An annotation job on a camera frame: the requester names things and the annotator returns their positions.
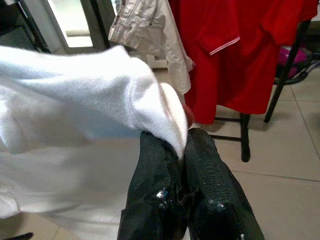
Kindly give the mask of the black chrome clothes rack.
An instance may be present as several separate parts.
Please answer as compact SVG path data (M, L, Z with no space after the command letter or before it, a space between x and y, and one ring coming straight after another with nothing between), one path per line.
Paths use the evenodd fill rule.
M240 125L240 137L224 136L210 134L210 137L214 140L239 142L241 145L241 160L247 163L251 159L250 141L249 141L249 122L251 115L240 113L239 118L230 117L215 117L216 121L239 123Z

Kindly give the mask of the cream jacket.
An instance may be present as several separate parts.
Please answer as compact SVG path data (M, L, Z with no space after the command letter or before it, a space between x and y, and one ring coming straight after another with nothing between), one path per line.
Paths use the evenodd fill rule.
M121 0L108 39L166 59L173 87L183 95L190 90L195 63L185 51L169 0Z

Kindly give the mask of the glass sliding door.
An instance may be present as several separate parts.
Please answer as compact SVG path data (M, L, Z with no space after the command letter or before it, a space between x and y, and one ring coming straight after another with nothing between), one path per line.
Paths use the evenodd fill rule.
M111 47L111 0L23 0L49 51L80 54Z

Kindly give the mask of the white shirt with prints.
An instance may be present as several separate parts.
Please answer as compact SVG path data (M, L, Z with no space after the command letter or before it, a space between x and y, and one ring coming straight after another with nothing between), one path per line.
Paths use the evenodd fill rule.
M36 213L82 240L116 240L146 131L178 157L176 91L122 46L53 55L0 46L0 219Z

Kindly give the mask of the red polo shirt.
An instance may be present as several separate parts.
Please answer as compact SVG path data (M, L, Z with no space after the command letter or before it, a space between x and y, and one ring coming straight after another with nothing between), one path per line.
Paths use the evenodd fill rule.
M257 24L256 36L261 42L276 46L291 45L298 24L318 13L319 0L253 0L250 16Z
M195 66L186 104L210 125L217 106L263 114L276 73L279 44L273 14L279 0L169 0Z

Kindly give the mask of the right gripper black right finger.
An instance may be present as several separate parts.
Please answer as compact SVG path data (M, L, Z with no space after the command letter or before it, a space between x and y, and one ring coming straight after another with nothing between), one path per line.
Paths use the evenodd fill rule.
M183 163L191 240L265 240L240 183L205 130L188 130Z

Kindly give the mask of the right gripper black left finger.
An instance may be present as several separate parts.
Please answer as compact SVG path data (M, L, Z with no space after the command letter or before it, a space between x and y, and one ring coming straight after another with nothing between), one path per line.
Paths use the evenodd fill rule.
M182 240L187 220L181 191L176 151L150 132L141 132L138 163L121 211L117 240Z

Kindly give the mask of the black desk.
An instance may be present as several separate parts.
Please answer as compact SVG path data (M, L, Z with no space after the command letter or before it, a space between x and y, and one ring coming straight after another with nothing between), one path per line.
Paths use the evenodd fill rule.
M0 0L0 46L51 52L25 0Z

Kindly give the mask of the magenta plastic object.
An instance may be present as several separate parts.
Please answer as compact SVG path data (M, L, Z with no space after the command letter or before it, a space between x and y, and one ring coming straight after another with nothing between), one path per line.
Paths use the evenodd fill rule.
M277 78L281 77L283 69L287 64L290 52L291 52L291 48L288 48L288 47L280 48L280 52L277 60L277 68L276 68ZM305 67L305 65L307 64L307 61L308 61L308 54L303 48L300 48L297 51L297 54L293 61L293 65L289 70L288 78L292 79L294 76L296 76Z

